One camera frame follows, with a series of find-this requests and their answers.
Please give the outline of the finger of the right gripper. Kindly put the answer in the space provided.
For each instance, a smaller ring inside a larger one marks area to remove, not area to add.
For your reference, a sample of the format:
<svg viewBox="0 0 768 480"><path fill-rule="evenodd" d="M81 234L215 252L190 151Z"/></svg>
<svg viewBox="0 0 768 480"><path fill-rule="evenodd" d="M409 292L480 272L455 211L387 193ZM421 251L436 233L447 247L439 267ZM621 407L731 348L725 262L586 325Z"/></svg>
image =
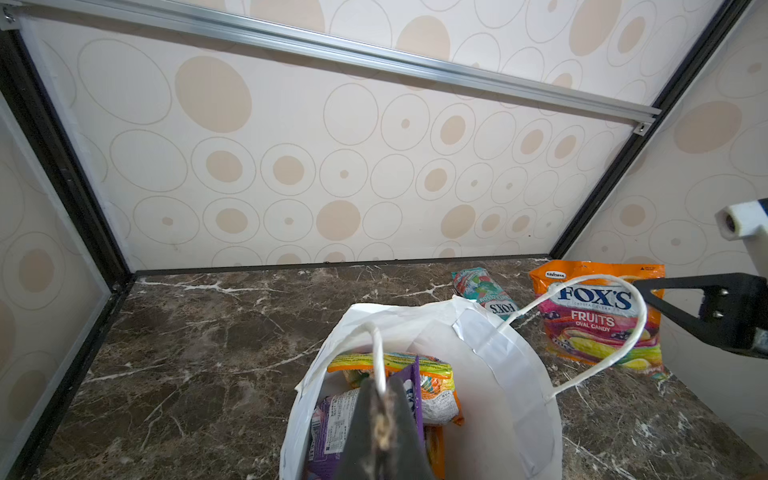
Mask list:
<svg viewBox="0 0 768 480"><path fill-rule="evenodd" d="M637 280L647 305L701 342L733 354L767 352L767 279L747 273ZM658 291L699 290L691 315L656 295Z"/></svg>

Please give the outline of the purple candy packet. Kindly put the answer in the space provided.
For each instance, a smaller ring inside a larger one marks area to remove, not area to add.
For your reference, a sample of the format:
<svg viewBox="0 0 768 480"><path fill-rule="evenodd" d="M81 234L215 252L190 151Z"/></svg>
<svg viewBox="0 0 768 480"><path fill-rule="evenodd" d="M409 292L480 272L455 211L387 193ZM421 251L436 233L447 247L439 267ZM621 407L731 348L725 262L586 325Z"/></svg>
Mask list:
<svg viewBox="0 0 768 480"><path fill-rule="evenodd" d="M419 363L407 366L387 378L400 379L417 428L424 442ZM306 477L308 479L334 479L336 467L344 450L351 420L358 397L358 387L341 394L324 398L315 407L310 425L310 446L307 453Z"/></svg>

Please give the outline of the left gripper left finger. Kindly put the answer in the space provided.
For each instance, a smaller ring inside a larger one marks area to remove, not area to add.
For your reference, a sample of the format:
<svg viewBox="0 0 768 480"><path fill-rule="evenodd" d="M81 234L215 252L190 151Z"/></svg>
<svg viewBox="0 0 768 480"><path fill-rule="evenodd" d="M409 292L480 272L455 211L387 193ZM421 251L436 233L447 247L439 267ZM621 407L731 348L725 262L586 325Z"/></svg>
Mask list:
<svg viewBox="0 0 768 480"><path fill-rule="evenodd" d="M334 479L383 479L387 462L387 410L373 380L361 384Z"/></svg>

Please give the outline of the orange red Fox's packet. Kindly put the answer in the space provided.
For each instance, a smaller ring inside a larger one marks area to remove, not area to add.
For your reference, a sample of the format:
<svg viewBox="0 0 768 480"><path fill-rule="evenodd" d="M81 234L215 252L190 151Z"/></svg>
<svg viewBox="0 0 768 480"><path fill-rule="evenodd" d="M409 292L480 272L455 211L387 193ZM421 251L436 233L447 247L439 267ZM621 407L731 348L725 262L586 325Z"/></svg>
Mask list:
<svg viewBox="0 0 768 480"><path fill-rule="evenodd" d="M560 284L594 274L616 276L628 283L666 276L658 264L605 264L553 260L530 272L536 296ZM638 320L638 302L623 286L594 279L569 286L538 306L549 349L583 363L596 364L618 351L633 333ZM661 314L648 310L638 342L617 365L649 375L663 375Z"/></svg>

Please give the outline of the teal Fox's candy packet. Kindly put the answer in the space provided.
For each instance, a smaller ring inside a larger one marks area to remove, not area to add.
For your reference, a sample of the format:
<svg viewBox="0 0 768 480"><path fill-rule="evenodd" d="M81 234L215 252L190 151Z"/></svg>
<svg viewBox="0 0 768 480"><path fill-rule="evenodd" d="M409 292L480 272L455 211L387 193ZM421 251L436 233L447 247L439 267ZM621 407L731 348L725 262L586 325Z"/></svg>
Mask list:
<svg viewBox="0 0 768 480"><path fill-rule="evenodd" d="M453 272L452 282L459 296L475 301L503 320L507 320L512 313L519 310L511 296L491 278L485 268L476 267Z"/></svg>

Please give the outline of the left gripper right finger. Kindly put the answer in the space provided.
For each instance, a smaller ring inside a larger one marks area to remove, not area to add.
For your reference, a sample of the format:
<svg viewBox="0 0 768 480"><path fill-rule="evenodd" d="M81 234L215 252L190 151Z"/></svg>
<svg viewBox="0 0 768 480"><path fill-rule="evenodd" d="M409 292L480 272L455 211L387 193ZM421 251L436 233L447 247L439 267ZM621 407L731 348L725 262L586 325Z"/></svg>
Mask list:
<svg viewBox="0 0 768 480"><path fill-rule="evenodd" d="M387 381L383 405L388 422L383 437L383 478L433 479L424 442L400 379L391 377Z"/></svg>

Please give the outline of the white paper bag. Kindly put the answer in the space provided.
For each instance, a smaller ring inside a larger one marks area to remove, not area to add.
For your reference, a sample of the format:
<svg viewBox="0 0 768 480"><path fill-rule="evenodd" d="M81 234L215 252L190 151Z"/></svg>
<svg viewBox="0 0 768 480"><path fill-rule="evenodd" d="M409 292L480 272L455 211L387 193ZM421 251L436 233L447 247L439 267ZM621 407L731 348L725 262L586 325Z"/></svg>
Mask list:
<svg viewBox="0 0 768 480"><path fill-rule="evenodd" d="M556 397L616 364L639 341L647 320L642 294L610 275L577 277L551 288L512 314L517 319L546 300L616 299L637 321L624 344L588 370L553 385L533 347L479 304L461 298L420 307L352 305L322 344L303 379L281 448L279 476L300 479L308 458L312 411L324 394L341 388L328 372L337 356L352 351L412 351L453 367L466 422L447 433L449 479L560 479L562 421Z"/></svg>

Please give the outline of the red yellow Fox's packet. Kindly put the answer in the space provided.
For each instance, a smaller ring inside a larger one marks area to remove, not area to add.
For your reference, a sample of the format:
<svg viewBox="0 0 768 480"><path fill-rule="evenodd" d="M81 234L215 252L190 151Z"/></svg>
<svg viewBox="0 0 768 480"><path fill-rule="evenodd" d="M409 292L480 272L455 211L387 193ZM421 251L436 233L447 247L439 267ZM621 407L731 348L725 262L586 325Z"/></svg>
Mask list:
<svg viewBox="0 0 768 480"><path fill-rule="evenodd" d="M456 393L454 371L450 364L428 355L409 352L385 353L385 374L390 377L415 362L419 363L423 423L434 426L454 423L461 426L464 417ZM331 361L327 372L341 372L349 386L359 387L364 378L374 374L373 354L340 354Z"/></svg>

